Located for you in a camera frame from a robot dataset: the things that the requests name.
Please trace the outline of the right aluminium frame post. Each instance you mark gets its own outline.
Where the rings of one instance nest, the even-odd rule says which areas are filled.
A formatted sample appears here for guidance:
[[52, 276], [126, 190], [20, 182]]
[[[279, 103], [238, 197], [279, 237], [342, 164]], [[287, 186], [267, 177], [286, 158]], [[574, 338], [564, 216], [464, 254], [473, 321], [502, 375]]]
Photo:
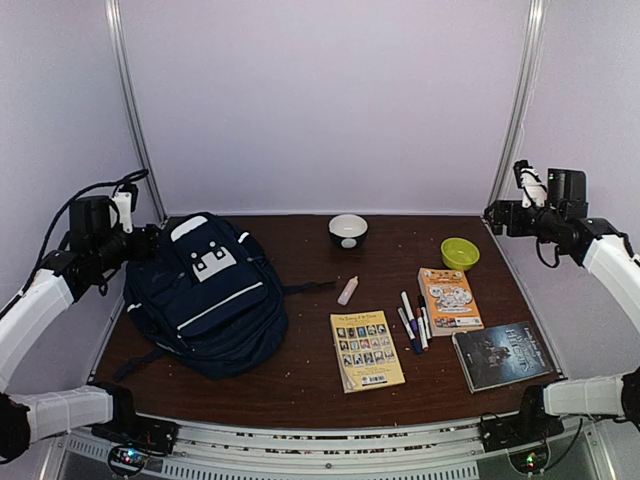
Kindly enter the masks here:
[[524, 138], [524, 122], [534, 95], [537, 71], [540, 64], [540, 51], [543, 42], [547, 6], [548, 2], [544, 0], [531, 0], [529, 2], [519, 75], [499, 163], [490, 190], [487, 206], [491, 206], [496, 200], [501, 198], [512, 173], [513, 163], [517, 160], [520, 152], [521, 143]]

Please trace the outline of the left aluminium frame post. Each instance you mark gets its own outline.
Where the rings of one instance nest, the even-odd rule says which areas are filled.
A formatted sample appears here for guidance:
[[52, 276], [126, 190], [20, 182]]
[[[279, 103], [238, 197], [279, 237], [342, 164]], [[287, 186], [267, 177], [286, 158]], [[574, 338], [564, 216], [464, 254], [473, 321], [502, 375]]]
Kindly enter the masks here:
[[154, 214], [156, 219], [163, 224], [167, 221], [168, 215], [161, 199], [160, 191], [153, 172], [141, 116], [136, 101], [133, 78], [131, 75], [131, 68], [126, 48], [120, 2], [118, 0], [105, 0], [104, 6], [107, 27], [120, 79], [125, 116], [132, 137], [134, 152], [140, 168], [146, 170], [148, 173], [145, 182], [151, 197]]

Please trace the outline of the white marker dark cap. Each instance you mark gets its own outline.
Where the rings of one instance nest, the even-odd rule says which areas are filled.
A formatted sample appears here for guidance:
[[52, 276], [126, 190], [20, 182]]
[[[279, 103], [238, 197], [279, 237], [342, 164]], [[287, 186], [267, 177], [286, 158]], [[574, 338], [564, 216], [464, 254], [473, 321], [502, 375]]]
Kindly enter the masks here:
[[412, 340], [413, 349], [416, 354], [422, 354], [424, 352], [424, 348], [422, 346], [418, 322], [410, 309], [407, 310], [407, 314], [408, 314], [408, 320], [409, 320], [411, 332], [413, 334], [413, 340]]

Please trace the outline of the aluminium frame post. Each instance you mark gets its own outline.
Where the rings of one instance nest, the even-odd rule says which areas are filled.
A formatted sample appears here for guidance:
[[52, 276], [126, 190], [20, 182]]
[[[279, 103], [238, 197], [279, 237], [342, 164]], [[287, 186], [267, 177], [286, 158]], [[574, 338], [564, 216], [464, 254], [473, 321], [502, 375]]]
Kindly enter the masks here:
[[543, 42], [547, 6], [548, 2], [544, 0], [531, 0], [529, 2], [519, 75], [499, 163], [490, 190], [487, 206], [491, 206], [496, 200], [501, 198], [512, 173], [513, 163], [517, 160], [520, 152], [521, 143], [524, 138], [524, 122], [534, 95], [537, 71], [540, 64], [540, 51]]
[[153, 172], [141, 116], [136, 101], [133, 78], [131, 75], [131, 68], [126, 48], [120, 2], [118, 0], [105, 0], [104, 6], [107, 27], [120, 79], [125, 116], [132, 137], [134, 152], [140, 168], [146, 170], [148, 173], [145, 182], [151, 197], [154, 214], [156, 219], [163, 224], [167, 221], [168, 215], [161, 199], [160, 191]]

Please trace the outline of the black and white bowl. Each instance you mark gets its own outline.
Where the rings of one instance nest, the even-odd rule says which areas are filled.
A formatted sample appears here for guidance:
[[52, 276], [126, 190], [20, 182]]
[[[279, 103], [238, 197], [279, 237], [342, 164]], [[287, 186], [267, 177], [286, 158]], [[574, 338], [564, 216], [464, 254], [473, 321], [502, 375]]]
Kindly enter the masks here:
[[369, 232], [368, 222], [355, 214], [341, 214], [333, 217], [328, 223], [328, 232], [334, 245], [341, 249], [360, 247]]

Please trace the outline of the orange cartoon paperback book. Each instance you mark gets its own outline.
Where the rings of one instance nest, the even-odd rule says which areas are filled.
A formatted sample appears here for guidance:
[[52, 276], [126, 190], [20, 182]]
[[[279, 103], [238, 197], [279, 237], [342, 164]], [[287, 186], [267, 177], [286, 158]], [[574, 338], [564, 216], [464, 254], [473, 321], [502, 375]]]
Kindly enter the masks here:
[[485, 328], [464, 271], [421, 268], [418, 284], [434, 337]]

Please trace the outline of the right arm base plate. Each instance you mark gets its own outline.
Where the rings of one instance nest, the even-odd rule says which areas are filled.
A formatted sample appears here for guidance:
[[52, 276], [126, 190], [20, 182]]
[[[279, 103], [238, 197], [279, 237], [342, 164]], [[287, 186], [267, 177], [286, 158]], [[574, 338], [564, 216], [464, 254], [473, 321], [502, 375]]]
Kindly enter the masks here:
[[480, 417], [479, 431], [484, 451], [489, 453], [544, 442], [549, 437], [562, 434], [564, 425], [559, 417], [546, 415], [536, 419], [520, 413], [507, 416], [489, 414]]

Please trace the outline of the white marker blue cap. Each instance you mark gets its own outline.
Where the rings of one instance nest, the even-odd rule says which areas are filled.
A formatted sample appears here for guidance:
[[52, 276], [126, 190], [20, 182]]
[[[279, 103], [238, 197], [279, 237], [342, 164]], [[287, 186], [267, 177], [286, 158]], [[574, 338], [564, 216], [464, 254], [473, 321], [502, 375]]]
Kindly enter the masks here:
[[406, 317], [407, 317], [407, 319], [409, 321], [409, 324], [411, 326], [411, 329], [412, 329], [414, 335], [416, 335], [416, 334], [419, 333], [419, 330], [418, 330], [416, 319], [414, 317], [414, 313], [413, 313], [413, 310], [412, 310], [412, 307], [411, 307], [411, 304], [410, 304], [410, 301], [409, 301], [409, 297], [408, 297], [408, 294], [407, 294], [406, 291], [402, 291], [401, 292], [401, 300], [402, 300], [402, 303], [403, 303], [404, 311], [406, 313]]

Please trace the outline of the white marker red cap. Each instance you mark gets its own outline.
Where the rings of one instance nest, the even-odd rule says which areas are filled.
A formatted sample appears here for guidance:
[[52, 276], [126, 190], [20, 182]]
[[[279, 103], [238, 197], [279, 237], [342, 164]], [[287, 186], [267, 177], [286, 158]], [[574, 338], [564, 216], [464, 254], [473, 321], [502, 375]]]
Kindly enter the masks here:
[[426, 322], [426, 302], [424, 300], [424, 297], [421, 294], [417, 296], [417, 300], [418, 300], [418, 307], [416, 309], [416, 313], [417, 313], [417, 323], [419, 328], [420, 341], [421, 341], [423, 351], [427, 352], [429, 350], [430, 334], [429, 334], [429, 329]]

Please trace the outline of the small pink glue bottle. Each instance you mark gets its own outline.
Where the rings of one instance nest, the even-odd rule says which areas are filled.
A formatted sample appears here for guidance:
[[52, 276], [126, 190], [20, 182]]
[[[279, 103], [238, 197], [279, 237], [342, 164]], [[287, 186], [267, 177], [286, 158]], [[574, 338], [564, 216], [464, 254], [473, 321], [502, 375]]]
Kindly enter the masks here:
[[341, 306], [346, 306], [349, 303], [358, 285], [359, 285], [359, 278], [357, 276], [350, 278], [347, 284], [345, 285], [344, 289], [342, 290], [341, 294], [339, 295], [337, 299], [337, 303]]

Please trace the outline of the lime green bowl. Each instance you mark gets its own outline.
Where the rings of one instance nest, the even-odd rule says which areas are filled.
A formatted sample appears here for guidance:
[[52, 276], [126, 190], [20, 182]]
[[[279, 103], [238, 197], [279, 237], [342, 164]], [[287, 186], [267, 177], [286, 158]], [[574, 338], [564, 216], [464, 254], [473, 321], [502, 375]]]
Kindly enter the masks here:
[[451, 237], [441, 243], [442, 261], [451, 270], [468, 271], [480, 260], [475, 244], [464, 238]]

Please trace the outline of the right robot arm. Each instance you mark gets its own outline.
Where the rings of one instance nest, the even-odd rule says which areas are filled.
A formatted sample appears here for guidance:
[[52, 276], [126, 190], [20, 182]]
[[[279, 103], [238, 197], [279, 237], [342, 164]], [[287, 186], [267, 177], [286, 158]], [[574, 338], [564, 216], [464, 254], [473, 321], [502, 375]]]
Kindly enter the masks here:
[[[554, 263], [567, 255], [596, 278], [616, 300], [631, 323], [639, 326], [639, 255], [628, 235], [604, 218], [566, 218], [549, 205], [497, 200], [483, 219], [495, 234], [533, 237], [554, 245]], [[639, 371], [565, 380], [527, 388], [512, 430], [519, 440], [535, 440], [565, 415], [604, 417], [639, 424]]]

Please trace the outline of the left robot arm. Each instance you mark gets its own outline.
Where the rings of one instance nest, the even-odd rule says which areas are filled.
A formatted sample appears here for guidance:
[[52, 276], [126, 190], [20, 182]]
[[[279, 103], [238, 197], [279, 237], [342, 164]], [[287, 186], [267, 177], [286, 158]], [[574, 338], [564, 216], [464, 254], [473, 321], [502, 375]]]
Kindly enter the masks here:
[[72, 195], [54, 214], [69, 216], [59, 246], [41, 245], [36, 263], [21, 289], [1, 310], [1, 461], [10, 463], [31, 445], [93, 425], [123, 444], [144, 433], [133, 395], [109, 383], [41, 394], [11, 394], [17, 367], [45, 330], [92, 287], [106, 295], [111, 278], [127, 262], [147, 259], [157, 245], [159, 229], [136, 227], [137, 182], [146, 169], [117, 180], [89, 185]]

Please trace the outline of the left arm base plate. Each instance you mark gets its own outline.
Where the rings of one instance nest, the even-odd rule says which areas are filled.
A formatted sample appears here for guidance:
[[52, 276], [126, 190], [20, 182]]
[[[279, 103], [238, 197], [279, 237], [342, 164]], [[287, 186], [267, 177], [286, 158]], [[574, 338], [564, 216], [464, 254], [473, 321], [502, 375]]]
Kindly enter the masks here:
[[168, 420], [139, 417], [126, 429], [115, 422], [94, 424], [91, 434], [113, 443], [130, 445], [151, 456], [164, 457], [173, 453], [179, 425]]

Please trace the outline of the white marker black cap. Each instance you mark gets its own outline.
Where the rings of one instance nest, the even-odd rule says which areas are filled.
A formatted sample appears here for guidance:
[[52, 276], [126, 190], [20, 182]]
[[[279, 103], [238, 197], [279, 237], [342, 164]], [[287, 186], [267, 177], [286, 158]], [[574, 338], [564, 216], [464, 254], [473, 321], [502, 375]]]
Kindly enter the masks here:
[[402, 323], [402, 325], [403, 325], [403, 327], [404, 327], [404, 329], [405, 329], [405, 331], [406, 331], [406, 333], [408, 335], [409, 340], [412, 341], [414, 339], [414, 333], [413, 333], [413, 331], [411, 329], [411, 326], [409, 324], [409, 321], [408, 321], [408, 319], [406, 317], [406, 313], [404, 311], [404, 308], [403, 307], [398, 307], [397, 308], [397, 312], [398, 312], [398, 315], [400, 317], [401, 323]]

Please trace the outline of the navy blue student backpack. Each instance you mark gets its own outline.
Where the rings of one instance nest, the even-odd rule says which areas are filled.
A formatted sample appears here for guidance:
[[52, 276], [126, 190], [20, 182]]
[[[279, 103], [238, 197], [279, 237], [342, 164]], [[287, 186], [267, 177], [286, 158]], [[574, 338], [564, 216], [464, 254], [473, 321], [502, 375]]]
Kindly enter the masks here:
[[211, 380], [241, 375], [285, 338], [286, 296], [334, 285], [285, 285], [248, 231], [209, 212], [191, 214], [160, 231], [149, 257], [126, 264], [125, 310], [155, 348], [112, 378], [165, 354]]

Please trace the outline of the dark Wuthering Heights book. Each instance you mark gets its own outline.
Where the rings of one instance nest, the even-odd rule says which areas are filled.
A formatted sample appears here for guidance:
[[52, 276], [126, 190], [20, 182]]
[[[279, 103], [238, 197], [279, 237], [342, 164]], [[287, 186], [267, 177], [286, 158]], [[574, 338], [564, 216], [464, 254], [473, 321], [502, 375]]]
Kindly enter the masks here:
[[452, 344], [472, 394], [554, 371], [545, 348], [526, 322], [454, 333]]

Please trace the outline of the yellow paperback book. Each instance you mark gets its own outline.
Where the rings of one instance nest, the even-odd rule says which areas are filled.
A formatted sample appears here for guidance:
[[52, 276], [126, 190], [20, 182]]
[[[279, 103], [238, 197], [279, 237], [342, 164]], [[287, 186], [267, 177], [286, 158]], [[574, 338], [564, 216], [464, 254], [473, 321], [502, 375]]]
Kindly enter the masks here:
[[345, 394], [406, 382], [382, 310], [331, 314], [329, 320]]

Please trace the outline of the front aluminium rail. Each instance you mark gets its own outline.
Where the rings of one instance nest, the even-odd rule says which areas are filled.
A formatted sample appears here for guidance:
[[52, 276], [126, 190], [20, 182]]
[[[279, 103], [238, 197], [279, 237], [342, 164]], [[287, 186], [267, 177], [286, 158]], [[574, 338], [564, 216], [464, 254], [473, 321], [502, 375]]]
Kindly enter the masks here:
[[543, 479], [614, 479], [599, 425], [565, 422], [538, 443], [489, 452], [477, 419], [382, 428], [295, 430], [181, 421], [171, 453], [137, 479], [525, 479], [515, 462], [548, 454]]

